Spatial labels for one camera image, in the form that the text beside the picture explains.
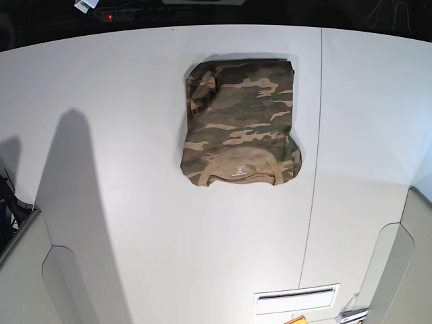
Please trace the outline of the camouflage T-shirt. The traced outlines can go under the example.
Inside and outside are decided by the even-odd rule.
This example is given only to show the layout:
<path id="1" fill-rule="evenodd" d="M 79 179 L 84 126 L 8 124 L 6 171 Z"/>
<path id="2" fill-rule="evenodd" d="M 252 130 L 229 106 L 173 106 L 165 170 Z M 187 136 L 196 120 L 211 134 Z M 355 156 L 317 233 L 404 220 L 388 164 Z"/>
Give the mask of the camouflage T-shirt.
<path id="1" fill-rule="evenodd" d="M 294 69 L 287 59 L 206 61 L 185 80 L 182 173 L 196 186 L 294 179 L 301 150 L 290 135 Z"/>

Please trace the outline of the black power strip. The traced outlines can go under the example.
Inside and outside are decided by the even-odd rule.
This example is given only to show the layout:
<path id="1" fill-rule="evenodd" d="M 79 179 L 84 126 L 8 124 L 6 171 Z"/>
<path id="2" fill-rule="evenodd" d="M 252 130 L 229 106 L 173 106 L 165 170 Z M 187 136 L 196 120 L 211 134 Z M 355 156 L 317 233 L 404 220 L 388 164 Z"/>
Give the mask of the black power strip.
<path id="1" fill-rule="evenodd" d="M 164 11 L 161 8 L 151 10 L 118 9 L 94 12 L 101 22 L 191 22 L 192 11 Z"/>

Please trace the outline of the orange object at edge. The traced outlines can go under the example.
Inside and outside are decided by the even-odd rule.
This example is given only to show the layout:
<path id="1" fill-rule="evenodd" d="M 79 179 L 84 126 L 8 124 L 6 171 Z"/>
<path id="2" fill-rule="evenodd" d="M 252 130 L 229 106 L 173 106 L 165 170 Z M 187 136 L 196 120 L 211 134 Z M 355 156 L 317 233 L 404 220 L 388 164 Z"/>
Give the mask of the orange object at edge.
<path id="1" fill-rule="evenodd" d="M 301 316 L 301 317 L 297 317 L 295 319 L 292 319 L 290 322 L 287 322 L 287 324 L 307 324 L 307 321 L 303 316 Z"/>

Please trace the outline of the silver metal clip tool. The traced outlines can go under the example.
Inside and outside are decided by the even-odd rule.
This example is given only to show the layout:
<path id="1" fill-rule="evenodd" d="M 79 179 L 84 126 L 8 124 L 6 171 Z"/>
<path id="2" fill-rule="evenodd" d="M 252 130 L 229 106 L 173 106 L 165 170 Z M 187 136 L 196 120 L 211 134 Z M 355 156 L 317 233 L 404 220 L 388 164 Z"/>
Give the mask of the silver metal clip tool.
<path id="1" fill-rule="evenodd" d="M 361 324 L 367 317 L 369 308 L 355 308 L 354 303 L 358 298 L 359 293 L 355 293 L 347 305 L 335 318 L 337 324 Z"/>

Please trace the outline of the black equipment left edge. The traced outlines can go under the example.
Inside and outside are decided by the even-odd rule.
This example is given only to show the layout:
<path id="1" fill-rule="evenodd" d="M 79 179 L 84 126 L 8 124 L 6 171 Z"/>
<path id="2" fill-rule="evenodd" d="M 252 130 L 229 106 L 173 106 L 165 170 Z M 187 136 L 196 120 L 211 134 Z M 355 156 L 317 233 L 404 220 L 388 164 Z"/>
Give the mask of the black equipment left edge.
<path id="1" fill-rule="evenodd" d="M 33 205 L 15 195 L 10 178 L 1 175 L 1 249 L 5 248 L 33 212 Z"/>

